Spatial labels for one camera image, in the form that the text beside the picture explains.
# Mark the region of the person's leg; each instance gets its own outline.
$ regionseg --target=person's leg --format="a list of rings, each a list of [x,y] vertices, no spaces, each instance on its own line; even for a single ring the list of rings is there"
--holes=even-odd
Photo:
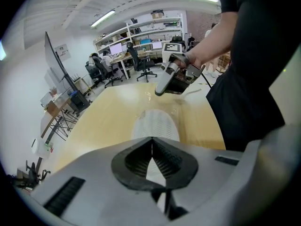
[[[205,65],[206,65],[205,75],[208,75],[208,69],[209,69],[210,62],[207,62]]]
[[[213,60],[213,70],[212,70],[212,73],[211,73],[211,76],[212,77],[216,77],[216,74],[215,74],[215,70],[216,70],[216,68],[217,68],[217,65],[218,65],[218,57],[217,58],[215,58],[214,60]]]

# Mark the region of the person's arm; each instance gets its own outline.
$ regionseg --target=person's arm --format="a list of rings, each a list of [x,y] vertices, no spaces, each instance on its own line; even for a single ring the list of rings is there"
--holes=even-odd
[[[190,62],[200,68],[204,63],[228,52],[237,17],[237,12],[222,13],[220,23],[196,47],[186,53]]]

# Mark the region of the seated person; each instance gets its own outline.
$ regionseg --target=seated person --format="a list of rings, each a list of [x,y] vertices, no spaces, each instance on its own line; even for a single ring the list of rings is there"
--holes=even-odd
[[[113,61],[113,59],[111,58],[111,53],[108,50],[103,51],[103,60],[106,61],[107,66],[111,65],[111,62]],[[114,75],[121,78],[123,76],[122,71],[119,68],[118,63],[112,64],[112,69],[114,70]]]

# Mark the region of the desk leg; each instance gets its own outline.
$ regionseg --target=desk leg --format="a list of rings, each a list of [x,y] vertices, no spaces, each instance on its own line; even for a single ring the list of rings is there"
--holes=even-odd
[[[88,87],[88,89],[93,92],[93,94],[95,95],[95,92],[88,86],[88,84],[85,82],[85,80],[83,78],[81,78],[81,80],[84,82],[84,84]]]
[[[124,74],[126,75],[126,78],[127,78],[127,80],[128,80],[127,70],[126,70],[126,67],[124,66],[124,62],[123,62],[123,60],[121,60],[120,62],[121,62],[121,65],[122,65]]]

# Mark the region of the chair base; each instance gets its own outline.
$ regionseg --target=chair base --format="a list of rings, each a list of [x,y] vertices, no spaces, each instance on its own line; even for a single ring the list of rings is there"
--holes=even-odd
[[[109,82],[104,85],[104,88],[107,88],[108,84],[111,84],[113,86],[114,81],[121,81],[122,82],[123,80],[121,78],[114,78],[114,79],[109,78]]]
[[[154,75],[155,77],[157,77],[157,74],[156,74],[156,73],[153,73],[152,71],[147,72],[147,71],[145,70],[143,73],[141,73],[141,75],[140,75],[139,77],[137,77],[137,81],[138,81],[139,78],[145,76],[145,77],[146,77],[146,82],[148,83],[148,82],[149,82],[148,79],[147,79],[147,76],[148,76],[148,75]]]

